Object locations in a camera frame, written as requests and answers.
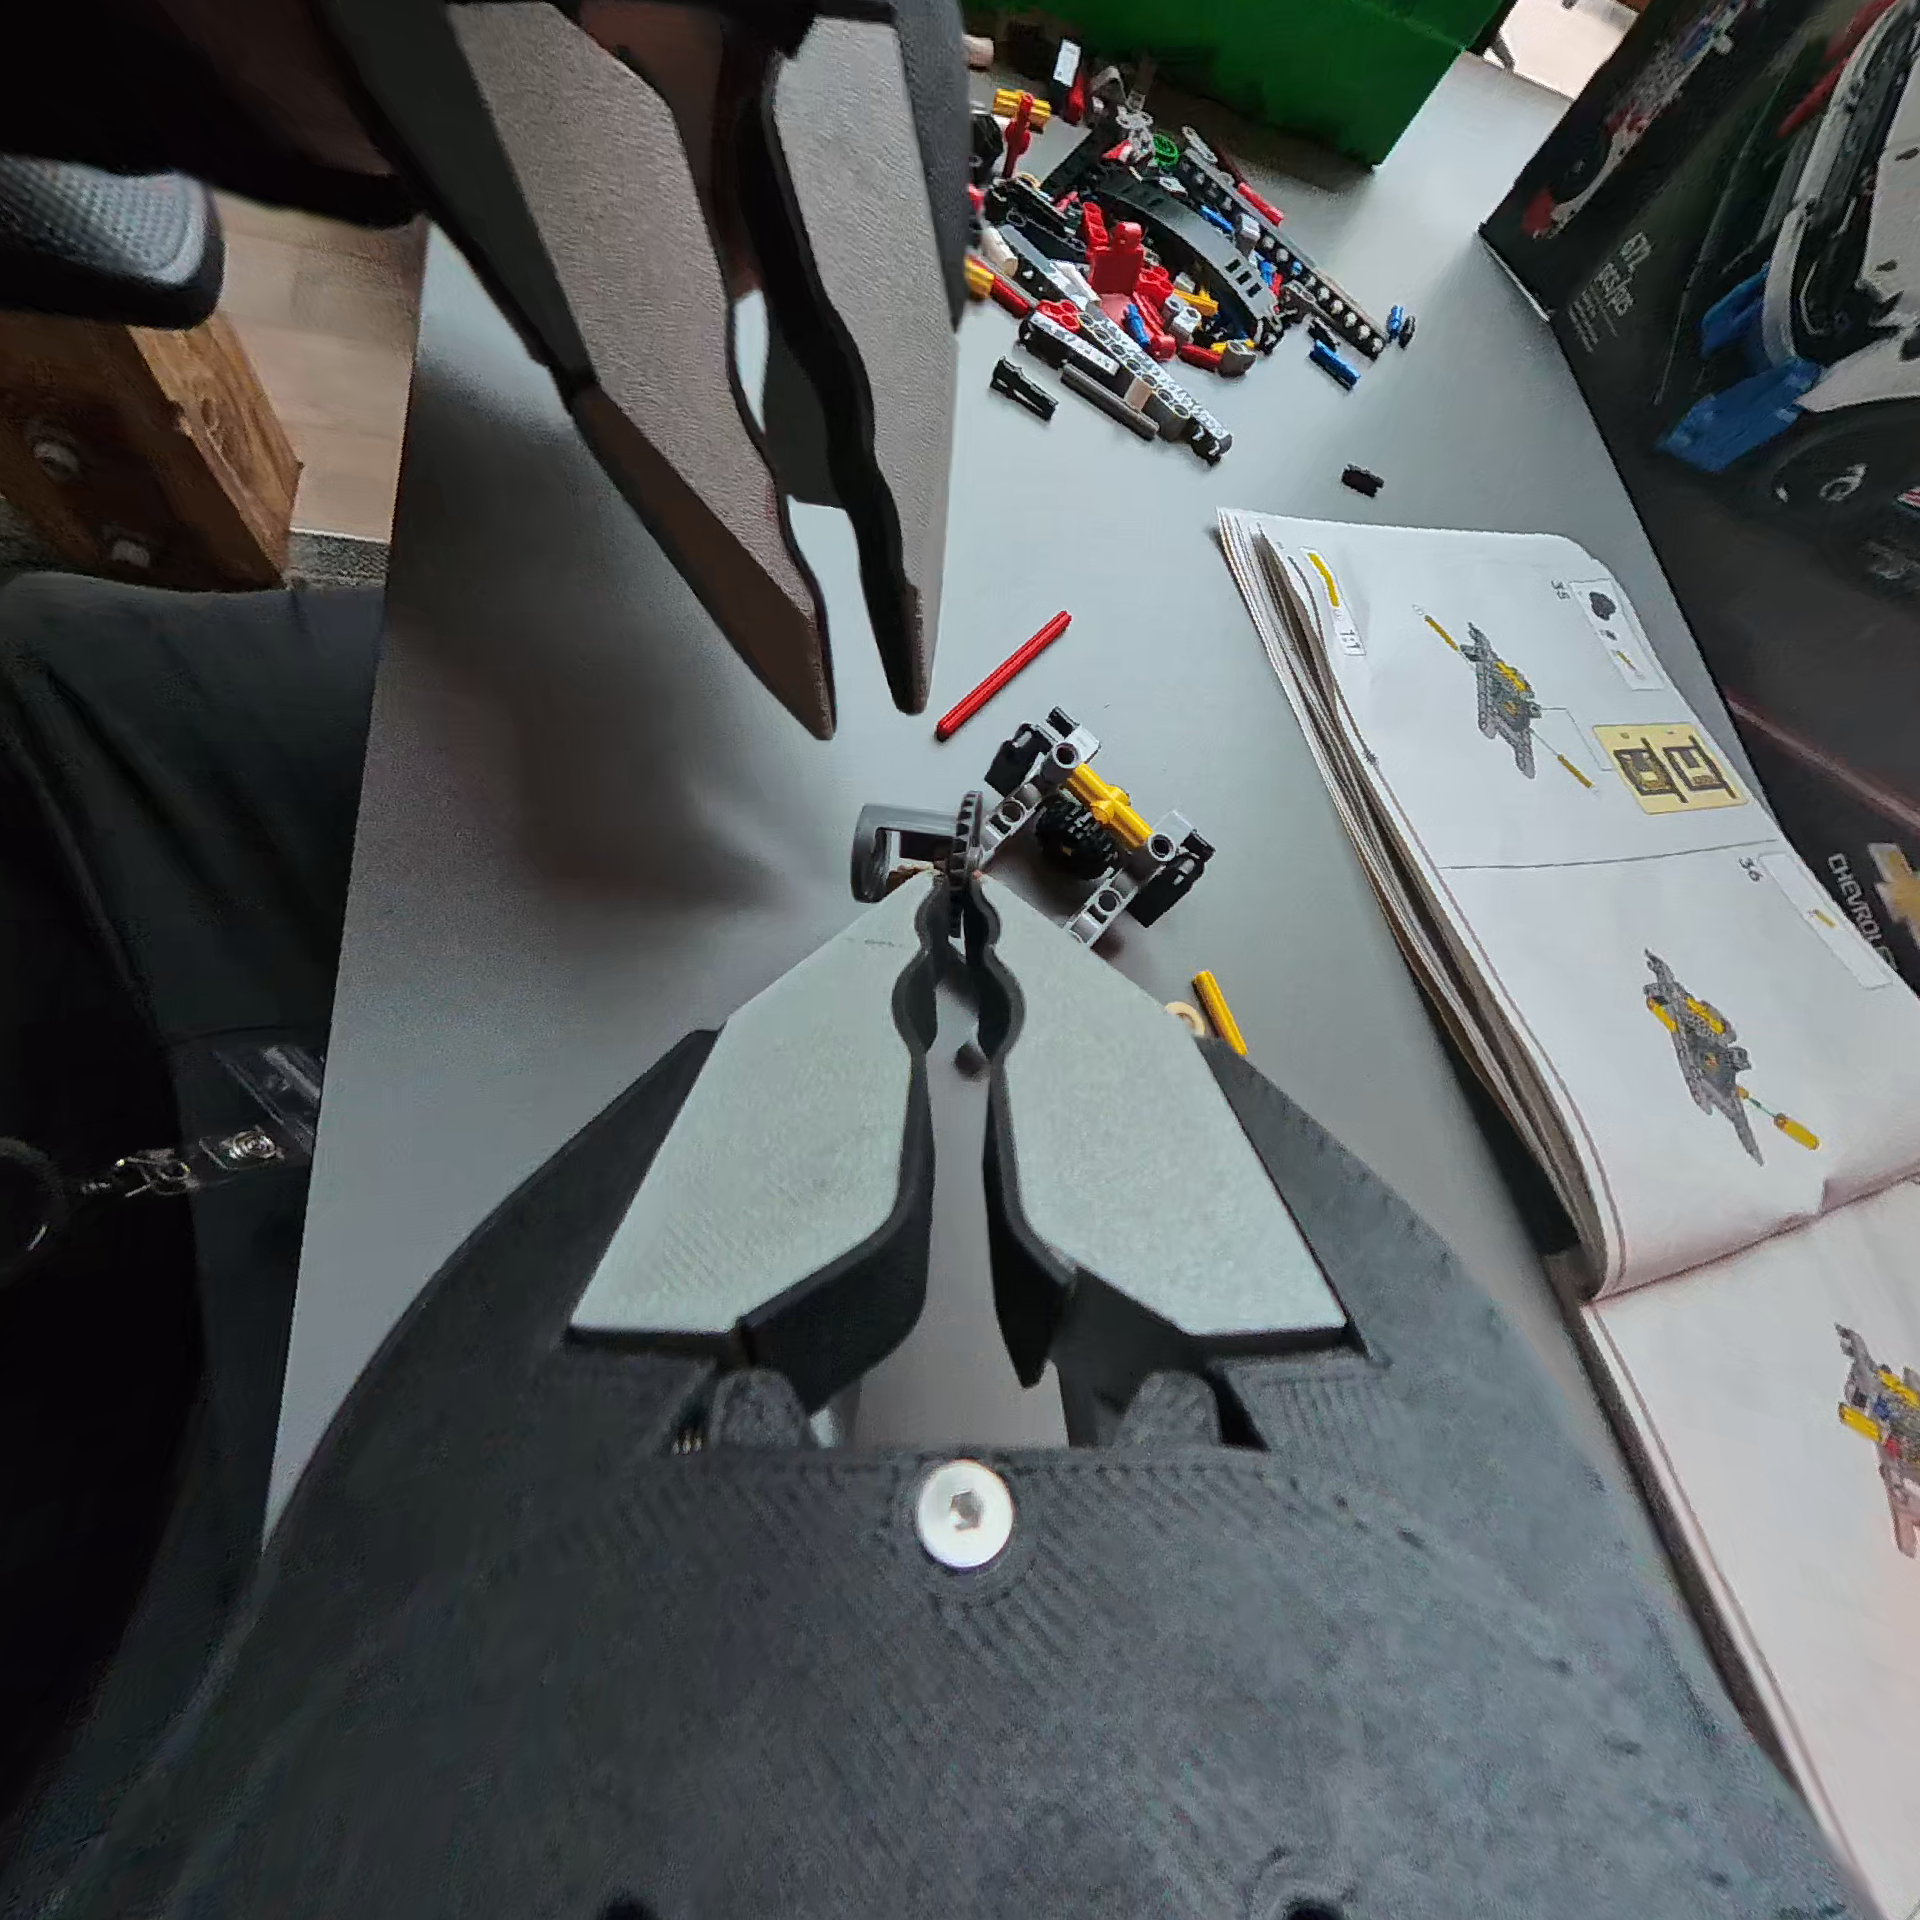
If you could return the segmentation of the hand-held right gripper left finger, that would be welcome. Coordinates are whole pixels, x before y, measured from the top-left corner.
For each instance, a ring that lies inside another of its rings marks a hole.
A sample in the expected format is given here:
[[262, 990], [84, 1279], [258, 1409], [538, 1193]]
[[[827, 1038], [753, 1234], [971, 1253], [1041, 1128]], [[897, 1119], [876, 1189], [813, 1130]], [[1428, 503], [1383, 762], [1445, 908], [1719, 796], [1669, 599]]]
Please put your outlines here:
[[927, 1281], [945, 938], [945, 887], [924, 877], [717, 1029], [571, 1338], [763, 1368], [802, 1405], [902, 1343]]

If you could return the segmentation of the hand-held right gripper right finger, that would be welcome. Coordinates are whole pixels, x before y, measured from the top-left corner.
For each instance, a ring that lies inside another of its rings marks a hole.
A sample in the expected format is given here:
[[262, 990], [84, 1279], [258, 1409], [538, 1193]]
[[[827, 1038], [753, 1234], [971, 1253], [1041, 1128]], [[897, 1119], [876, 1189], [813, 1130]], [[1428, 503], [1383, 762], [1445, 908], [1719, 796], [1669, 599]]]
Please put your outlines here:
[[967, 887], [965, 945], [989, 1068], [993, 1295], [1017, 1378], [1137, 1386], [1348, 1345], [1223, 1087], [1223, 1048], [997, 879]]

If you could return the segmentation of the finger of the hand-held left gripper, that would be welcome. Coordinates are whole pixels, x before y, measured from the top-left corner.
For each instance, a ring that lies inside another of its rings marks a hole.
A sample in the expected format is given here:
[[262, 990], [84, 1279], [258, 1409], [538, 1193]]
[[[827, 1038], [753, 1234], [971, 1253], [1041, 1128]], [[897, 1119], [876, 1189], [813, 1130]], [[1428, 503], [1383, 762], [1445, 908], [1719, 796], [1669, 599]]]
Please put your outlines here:
[[838, 510], [886, 685], [927, 703], [940, 631], [970, 65], [957, 15], [815, 15], [761, 111], [805, 257], [765, 280], [761, 423], [782, 490]]
[[452, 14], [582, 336], [577, 424], [755, 678], [829, 737], [823, 600], [741, 404], [729, 288], [670, 101], [553, 4]]

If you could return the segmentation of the grey lego frame assembly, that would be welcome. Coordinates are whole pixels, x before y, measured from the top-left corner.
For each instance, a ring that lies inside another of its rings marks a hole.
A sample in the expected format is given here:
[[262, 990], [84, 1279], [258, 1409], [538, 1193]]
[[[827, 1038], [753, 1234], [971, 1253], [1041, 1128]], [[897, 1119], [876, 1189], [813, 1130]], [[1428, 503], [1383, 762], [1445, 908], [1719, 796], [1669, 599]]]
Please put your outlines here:
[[1095, 768], [1097, 737], [1052, 709], [1001, 740], [975, 801], [971, 865], [1031, 844], [1070, 879], [1089, 885], [1065, 929], [1097, 949], [1123, 918], [1154, 925], [1205, 877], [1214, 844], [1182, 812], [1150, 820]]

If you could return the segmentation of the grey lego differential housing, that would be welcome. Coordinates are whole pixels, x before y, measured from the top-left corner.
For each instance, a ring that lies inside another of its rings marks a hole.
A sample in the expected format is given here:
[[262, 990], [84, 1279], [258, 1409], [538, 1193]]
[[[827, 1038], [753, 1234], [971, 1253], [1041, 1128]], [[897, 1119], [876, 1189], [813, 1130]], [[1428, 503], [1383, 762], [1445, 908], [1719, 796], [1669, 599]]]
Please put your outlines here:
[[850, 849], [850, 888], [862, 905], [876, 905], [890, 888], [886, 872], [899, 857], [945, 860], [945, 897], [950, 918], [965, 912], [970, 877], [985, 857], [985, 823], [989, 805], [983, 789], [963, 796], [953, 812], [924, 806], [868, 805], [855, 820]]

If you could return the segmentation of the pile of loose lego pieces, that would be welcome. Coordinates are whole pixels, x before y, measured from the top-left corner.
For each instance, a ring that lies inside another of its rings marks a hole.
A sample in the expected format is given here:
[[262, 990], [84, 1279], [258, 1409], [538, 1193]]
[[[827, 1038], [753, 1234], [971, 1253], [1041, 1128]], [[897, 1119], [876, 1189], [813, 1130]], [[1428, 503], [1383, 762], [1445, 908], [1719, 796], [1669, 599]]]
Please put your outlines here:
[[1237, 157], [1154, 121], [1151, 61], [1103, 63], [1029, 31], [965, 47], [995, 79], [971, 110], [965, 289], [1015, 322], [1022, 372], [1046, 368], [1138, 439], [1217, 466], [1231, 432], [1214, 391], [1287, 340], [1343, 393], [1410, 344], [1410, 308], [1369, 311]]

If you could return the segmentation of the red lego axle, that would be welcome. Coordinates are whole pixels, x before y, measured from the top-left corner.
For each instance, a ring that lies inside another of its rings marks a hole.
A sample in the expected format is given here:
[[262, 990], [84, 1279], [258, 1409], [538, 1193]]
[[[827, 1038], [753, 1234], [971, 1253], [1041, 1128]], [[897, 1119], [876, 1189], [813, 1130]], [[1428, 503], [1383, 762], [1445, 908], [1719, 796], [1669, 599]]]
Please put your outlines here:
[[932, 736], [940, 743], [970, 726], [995, 700], [1001, 696], [1035, 660], [1068, 636], [1073, 613], [1059, 609], [1027, 640], [1022, 640], [1007, 658], [1001, 658], [979, 682], [973, 682], [934, 725]]

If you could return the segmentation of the lego instruction booklet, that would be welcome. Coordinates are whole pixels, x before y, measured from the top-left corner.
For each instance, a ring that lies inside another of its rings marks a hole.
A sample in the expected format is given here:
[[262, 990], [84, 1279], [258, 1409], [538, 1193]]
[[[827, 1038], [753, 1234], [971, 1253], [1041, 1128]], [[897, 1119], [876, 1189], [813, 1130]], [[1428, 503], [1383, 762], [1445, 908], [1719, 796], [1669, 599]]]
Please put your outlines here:
[[1790, 1778], [1918, 1905], [1918, 1008], [1562, 534], [1221, 510], [1410, 972]]

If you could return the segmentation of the black lego set box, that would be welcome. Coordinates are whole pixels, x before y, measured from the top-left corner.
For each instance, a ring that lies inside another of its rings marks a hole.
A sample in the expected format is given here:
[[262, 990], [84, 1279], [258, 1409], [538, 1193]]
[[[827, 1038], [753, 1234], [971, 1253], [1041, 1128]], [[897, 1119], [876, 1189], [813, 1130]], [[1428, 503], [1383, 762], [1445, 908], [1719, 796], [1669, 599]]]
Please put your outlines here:
[[1647, 4], [1479, 229], [1766, 801], [1918, 980], [1918, 4]]

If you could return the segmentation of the green plastic bin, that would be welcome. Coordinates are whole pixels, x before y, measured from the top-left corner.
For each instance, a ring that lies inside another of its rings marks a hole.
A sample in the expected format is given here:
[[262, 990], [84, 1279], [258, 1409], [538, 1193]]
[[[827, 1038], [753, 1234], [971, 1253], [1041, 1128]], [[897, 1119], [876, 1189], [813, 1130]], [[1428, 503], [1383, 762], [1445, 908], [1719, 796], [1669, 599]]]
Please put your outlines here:
[[979, 1], [973, 31], [1076, 40], [1089, 56], [1151, 61], [1159, 85], [1380, 161], [1463, 55], [1481, 55], [1508, 1]]

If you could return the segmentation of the wooden table leg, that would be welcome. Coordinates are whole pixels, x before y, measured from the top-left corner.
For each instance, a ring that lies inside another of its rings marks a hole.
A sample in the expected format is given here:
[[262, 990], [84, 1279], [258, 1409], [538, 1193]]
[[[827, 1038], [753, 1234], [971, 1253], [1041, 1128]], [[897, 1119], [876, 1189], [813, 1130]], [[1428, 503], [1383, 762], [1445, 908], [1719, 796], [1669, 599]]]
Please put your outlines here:
[[182, 591], [278, 586], [300, 470], [226, 316], [3, 317], [3, 496], [65, 566]]

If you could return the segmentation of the clear badge holder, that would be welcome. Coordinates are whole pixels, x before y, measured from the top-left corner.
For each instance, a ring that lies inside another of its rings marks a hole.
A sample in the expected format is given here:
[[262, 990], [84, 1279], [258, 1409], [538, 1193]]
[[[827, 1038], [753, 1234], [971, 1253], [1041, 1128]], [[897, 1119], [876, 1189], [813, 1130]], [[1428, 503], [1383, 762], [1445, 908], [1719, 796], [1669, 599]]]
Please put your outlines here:
[[325, 1052], [294, 1039], [180, 1046], [172, 1060], [180, 1143], [167, 1186], [204, 1193], [254, 1172], [307, 1170], [325, 1087]]

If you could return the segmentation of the black office chair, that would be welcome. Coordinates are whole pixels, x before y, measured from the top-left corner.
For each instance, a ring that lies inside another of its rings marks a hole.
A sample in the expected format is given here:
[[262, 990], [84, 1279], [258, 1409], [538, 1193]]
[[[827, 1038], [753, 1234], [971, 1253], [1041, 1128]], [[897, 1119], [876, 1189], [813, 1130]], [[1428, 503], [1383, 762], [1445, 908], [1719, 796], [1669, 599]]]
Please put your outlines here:
[[191, 329], [225, 288], [225, 229], [201, 181], [3, 157], [3, 308]]

